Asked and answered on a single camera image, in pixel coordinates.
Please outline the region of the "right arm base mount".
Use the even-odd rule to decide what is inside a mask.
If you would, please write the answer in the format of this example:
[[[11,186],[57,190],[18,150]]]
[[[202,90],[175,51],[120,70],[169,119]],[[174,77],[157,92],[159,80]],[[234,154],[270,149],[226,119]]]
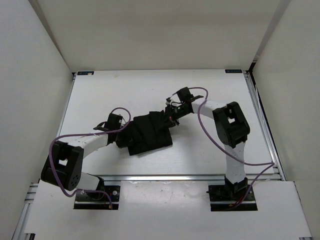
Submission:
[[[253,188],[247,193],[243,189],[235,195],[230,195],[224,185],[209,185],[208,191],[211,212],[247,212],[257,211],[257,203]]]

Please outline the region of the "black skirt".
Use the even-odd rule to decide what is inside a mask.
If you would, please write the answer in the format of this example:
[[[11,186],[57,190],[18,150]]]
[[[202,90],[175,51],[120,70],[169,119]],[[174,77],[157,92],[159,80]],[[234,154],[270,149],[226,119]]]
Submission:
[[[127,148],[129,155],[138,155],[173,145],[170,128],[173,123],[162,111],[150,111],[136,116],[128,126],[117,134],[118,148]]]

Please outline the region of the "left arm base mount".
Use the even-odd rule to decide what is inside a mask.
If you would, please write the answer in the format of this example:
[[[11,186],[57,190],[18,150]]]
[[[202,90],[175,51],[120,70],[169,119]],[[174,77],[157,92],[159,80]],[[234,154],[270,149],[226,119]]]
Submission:
[[[75,210],[118,210],[120,205],[121,182],[105,181],[100,191],[108,194],[112,206],[109,203],[109,198],[104,193],[80,192],[75,195],[73,208]]]

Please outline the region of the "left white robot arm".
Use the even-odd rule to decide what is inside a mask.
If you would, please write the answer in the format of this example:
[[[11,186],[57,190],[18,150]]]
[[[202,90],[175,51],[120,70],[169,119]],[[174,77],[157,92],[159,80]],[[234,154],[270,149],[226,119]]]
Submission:
[[[41,171],[40,179],[62,187],[64,191],[83,190],[93,200],[105,194],[102,178],[82,172],[83,160],[91,153],[116,141],[120,129],[126,126],[121,115],[110,113],[106,122],[98,124],[95,132],[79,136],[71,142],[55,140]]]

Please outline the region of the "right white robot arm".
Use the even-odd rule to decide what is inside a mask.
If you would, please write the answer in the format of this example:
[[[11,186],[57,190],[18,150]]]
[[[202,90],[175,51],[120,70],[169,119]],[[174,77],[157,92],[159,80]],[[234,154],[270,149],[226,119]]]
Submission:
[[[226,173],[224,177],[224,193],[230,200],[238,199],[247,188],[248,178],[245,173],[244,148],[250,133],[249,124],[237,102],[226,105],[203,96],[187,96],[180,103],[166,99],[165,112],[174,126],[179,124],[178,119],[197,114],[198,120],[202,116],[214,120],[219,140],[224,147],[214,143],[226,155]]]

